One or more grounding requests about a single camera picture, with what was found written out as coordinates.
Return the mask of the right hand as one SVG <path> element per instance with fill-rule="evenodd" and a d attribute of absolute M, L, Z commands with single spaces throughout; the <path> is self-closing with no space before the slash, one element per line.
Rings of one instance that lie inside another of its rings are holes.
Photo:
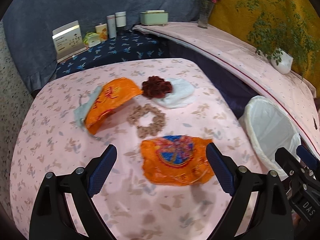
<path fill-rule="evenodd" d="M 293 222 L 293 227 L 296 228 L 299 223 L 300 223 L 301 217 L 299 216 L 298 213 L 293 213 L 292 214 L 292 222 Z"/>

